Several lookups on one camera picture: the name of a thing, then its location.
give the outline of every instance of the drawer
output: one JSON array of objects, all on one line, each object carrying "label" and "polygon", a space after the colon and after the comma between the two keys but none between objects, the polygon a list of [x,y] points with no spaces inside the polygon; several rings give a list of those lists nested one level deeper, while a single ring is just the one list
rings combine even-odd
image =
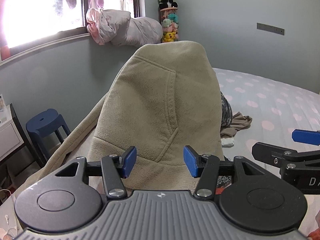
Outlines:
[{"label": "drawer", "polygon": [[14,131],[12,124],[9,124],[0,131],[0,157],[19,143],[19,137]]}]

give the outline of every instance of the bed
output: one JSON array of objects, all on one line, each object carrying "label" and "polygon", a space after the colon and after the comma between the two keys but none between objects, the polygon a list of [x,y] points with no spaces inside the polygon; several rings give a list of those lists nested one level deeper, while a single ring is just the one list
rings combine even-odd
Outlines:
[{"label": "bed", "polygon": [[[250,128],[237,132],[233,147],[223,148],[226,157],[233,159],[236,155],[243,155],[255,161],[251,148],[258,141],[298,152],[319,148],[294,142],[291,133],[294,129],[320,130],[320,95],[260,76],[217,68],[214,70],[220,89],[229,101],[233,113],[240,111],[253,119]],[[87,157],[94,131],[95,129],[86,136],[66,161],[77,156]],[[277,168],[255,162],[279,176]],[[91,177],[89,184],[104,193],[101,178]],[[300,231],[307,236],[319,227],[315,216],[320,210],[320,197],[306,195],[306,199],[308,212]]]}]

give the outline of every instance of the blue clamp pad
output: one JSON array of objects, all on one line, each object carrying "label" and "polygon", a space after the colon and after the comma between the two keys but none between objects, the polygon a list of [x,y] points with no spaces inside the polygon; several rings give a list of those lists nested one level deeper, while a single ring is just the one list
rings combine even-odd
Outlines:
[{"label": "blue clamp pad", "polygon": [[183,148],[183,160],[184,163],[187,165],[190,174],[194,178],[198,178],[200,174],[200,169],[203,168],[202,163],[200,162],[201,156],[196,153],[191,146],[186,145]]},{"label": "blue clamp pad", "polygon": [[137,160],[137,149],[134,146],[130,146],[122,155],[121,155],[121,164],[122,167],[118,169],[119,175],[121,178],[126,179],[129,177],[135,163]]},{"label": "blue clamp pad", "polygon": [[320,145],[320,132],[307,130],[294,130],[292,140],[295,142]]}]

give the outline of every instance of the stuffed toy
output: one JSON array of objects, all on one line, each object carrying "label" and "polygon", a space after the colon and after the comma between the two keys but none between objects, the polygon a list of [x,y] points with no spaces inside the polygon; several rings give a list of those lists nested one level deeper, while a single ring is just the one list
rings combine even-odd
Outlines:
[{"label": "stuffed toy", "polygon": [[178,15],[174,14],[174,13],[171,13],[168,15],[168,19],[169,20],[172,20],[173,22],[175,23],[179,23],[179,18],[178,18]]},{"label": "stuffed toy", "polygon": [[176,33],[167,33],[166,35],[164,35],[163,37],[163,42],[172,42],[174,41],[174,36]]},{"label": "stuffed toy", "polygon": [[169,28],[171,24],[172,24],[172,21],[169,20],[169,19],[164,19],[164,20],[162,21],[162,27],[163,27],[163,28]]},{"label": "stuffed toy", "polygon": [[178,7],[178,4],[174,2],[173,0],[159,0],[159,8],[165,9],[170,7]]},{"label": "stuffed toy", "polygon": [[169,28],[162,28],[162,31],[164,32],[164,33],[171,33],[172,32],[172,25],[170,25],[169,26]]},{"label": "stuffed toy", "polygon": [[172,26],[172,31],[177,33],[178,32],[178,24],[176,24],[175,22],[172,22],[171,26]]}]

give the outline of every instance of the round black pad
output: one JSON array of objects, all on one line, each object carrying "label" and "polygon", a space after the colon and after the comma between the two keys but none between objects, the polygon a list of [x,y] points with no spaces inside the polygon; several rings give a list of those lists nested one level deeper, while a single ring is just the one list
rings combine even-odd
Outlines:
[{"label": "round black pad", "polygon": [[38,205],[47,211],[61,211],[67,209],[75,202],[75,197],[64,190],[51,190],[38,198]]},{"label": "round black pad", "polygon": [[100,212],[100,194],[76,177],[49,175],[17,197],[15,212],[23,227],[62,233],[88,224]]},{"label": "round black pad", "polygon": [[257,188],[247,194],[248,202],[260,209],[274,209],[280,207],[283,202],[283,196],[273,189]]},{"label": "round black pad", "polygon": [[274,175],[241,178],[222,192],[219,206],[235,225],[268,234],[298,229],[307,211],[304,195]]}]

